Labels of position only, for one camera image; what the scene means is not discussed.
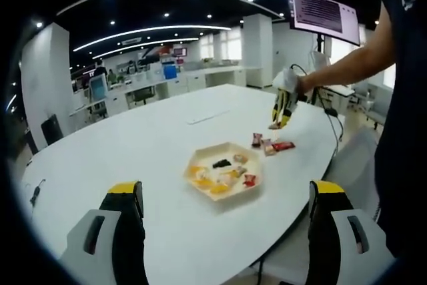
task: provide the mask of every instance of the ceiling light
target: ceiling light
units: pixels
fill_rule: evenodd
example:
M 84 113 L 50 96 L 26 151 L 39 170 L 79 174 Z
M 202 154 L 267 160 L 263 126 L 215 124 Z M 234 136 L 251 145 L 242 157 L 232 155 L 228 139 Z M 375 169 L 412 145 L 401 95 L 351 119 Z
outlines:
M 109 51 L 107 53 L 103 53 L 101 55 L 92 57 L 92 59 L 97 59 L 97 58 L 109 55 L 111 53 L 118 53 L 119 51 L 131 49 L 131 48 L 136 48 L 136 47 L 139 47 L 139 46 L 157 45 L 159 43 L 161 45 L 163 45 L 164 43 L 176 43 L 178 41 L 195 41 L 195 40 L 199 40 L 199 38 L 166 39 L 166 40 L 160 40 L 160 41 L 152 41 L 150 43 L 139 43 L 137 45 L 132 45 L 132 46 L 129 46 L 129 47 L 124 47 L 124 48 L 121 48 L 121 49 L 116 49 L 116 50 L 113 50 L 113 51 Z
M 11 104 L 13 103 L 13 101 L 16 99 L 16 95 L 14 95 L 11 99 L 11 101 L 7 104 L 6 106 L 6 111 L 9 109 L 9 107 L 11 107 Z
M 121 36 L 125 36 L 125 35 L 130 35 L 132 33 L 143 33 L 146 31 L 155 31 L 155 30 L 164 30 L 164 29 L 214 29 L 214 30 L 228 30 L 228 31 L 232 30 L 229 27 L 202 26 L 202 25 L 176 25 L 176 26 L 151 27 L 151 28 L 145 28 L 145 29 L 136 29 L 136 30 L 132 30 L 132 31 L 126 31 L 125 33 L 118 33 L 116 35 L 101 38 L 101 39 L 92 41 L 91 43 L 87 43 L 86 45 L 83 45 L 83 46 L 78 47 L 76 49 L 73 49 L 73 51 L 79 51 L 80 49 L 89 47 L 89 46 L 94 45 L 96 43 L 100 43 L 101 41 L 105 41 L 108 39 L 121 37 Z

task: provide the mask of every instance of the black cable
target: black cable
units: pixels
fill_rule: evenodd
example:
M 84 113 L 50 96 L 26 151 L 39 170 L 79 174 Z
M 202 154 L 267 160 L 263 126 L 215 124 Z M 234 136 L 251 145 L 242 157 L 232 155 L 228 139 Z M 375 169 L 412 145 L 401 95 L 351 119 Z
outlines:
M 262 268 L 264 266 L 264 259 L 262 258 L 260 260 L 260 267 L 258 268 L 258 280 L 256 282 L 256 285 L 261 285 L 261 280 L 262 280 Z
M 39 185 L 37 185 L 36 188 L 34 189 L 33 197 L 31 197 L 31 199 L 29 200 L 29 202 L 33 206 L 33 210 L 34 210 L 34 206 L 35 206 L 35 201 L 37 200 L 37 198 L 39 197 L 39 194 L 40 194 L 40 186 L 42 185 L 43 182 L 46 182 L 46 180 L 42 179 L 41 182 L 39 182 Z
M 303 67 L 301 67 L 301 66 L 300 66 L 300 65 L 298 65 L 297 63 L 294 63 L 294 64 L 292 64 L 292 65 L 291 65 L 291 69 L 292 69 L 294 66 L 296 66 L 296 67 L 300 68 L 300 69 L 302 70 L 302 72 L 303 72 L 304 74 L 306 74 L 306 75 L 307 75 L 307 73 L 306 73 L 306 71 L 304 70 L 304 68 L 303 68 Z M 325 107 L 325 104 L 324 104 L 324 102 L 323 102 L 323 98 L 322 98 L 322 96 L 321 96 L 320 94 L 318 94 L 318 96 L 319 96 L 319 100 L 320 100 L 320 103 L 322 104 L 322 107 L 323 107 L 324 111 L 326 111 L 326 107 Z M 334 151 L 334 154 L 335 154 L 335 153 L 338 151 L 338 146 L 339 146 L 339 144 L 340 144 L 340 140 L 342 139 L 342 136 L 343 136 L 343 134 L 344 134 L 344 126 L 342 125 L 342 123 L 341 123 L 340 119 L 337 117 L 336 119 L 338 119 L 338 122 L 340 123 L 341 130 L 342 130 L 342 131 L 341 131 L 341 136 L 340 136 L 340 138 L 338 139 L 338 135 L 336 134 L 336 130 L 335 130 L 334 124 L 332 123 L 331 116 L 330 116 L 330 114 L 328 114 L 328 113 L 326 113 L 326 115 L 328 116 L 329 122 L 331 123 L 332 130 L 334 131 L 334 135 L 335 135 L 335 140 L 336 140 L 336 148 L 335 148 L 335 151 Z

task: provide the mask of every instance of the blue box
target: blue box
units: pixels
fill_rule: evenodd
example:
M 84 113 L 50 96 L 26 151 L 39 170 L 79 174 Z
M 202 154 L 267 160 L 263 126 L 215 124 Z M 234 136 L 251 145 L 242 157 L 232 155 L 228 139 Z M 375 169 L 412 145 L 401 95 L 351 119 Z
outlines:
M 177 77 L 176 66 L 167 65 L 163 68 L 163 73 L 165 74 L 166 79 L 173 79 Z

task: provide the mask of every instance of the white pillar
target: white pillar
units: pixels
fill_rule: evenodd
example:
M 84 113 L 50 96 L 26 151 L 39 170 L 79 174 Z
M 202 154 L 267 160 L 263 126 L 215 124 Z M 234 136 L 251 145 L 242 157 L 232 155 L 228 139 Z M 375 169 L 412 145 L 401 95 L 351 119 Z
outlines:
M 221 53 L 221 35 L 219 33 L 217 35 L 213 35 L 213 58 L 216 61 L 224 59 Z
M 259 67 L 262 72 L 247 74 L 248 85 L 266 87 L 273 82 L 273 27 L 272 19 L 264 15 L 244 17 L 243 65 Z
M 73 131 L 69 113 L 73 88 L 69 71 L 69 32 L 53 23 L 29 41 L 21 58 L 22 95 L 29 129 L 39 150 L 47 147 L 41 124 L 57 116 L 64 136 Z

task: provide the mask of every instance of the person's arm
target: person's arm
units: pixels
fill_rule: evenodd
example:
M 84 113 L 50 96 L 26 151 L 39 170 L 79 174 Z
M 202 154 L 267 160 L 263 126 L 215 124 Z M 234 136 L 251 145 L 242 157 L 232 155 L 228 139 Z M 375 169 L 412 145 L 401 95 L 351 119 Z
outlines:
M 300 89 L 305 93 L 319 86 L 357 83 L 385 70 L 394 62 L 392 24 L 382 4 L 380 23 L 367 44 L 335 64 L 300 78 Z

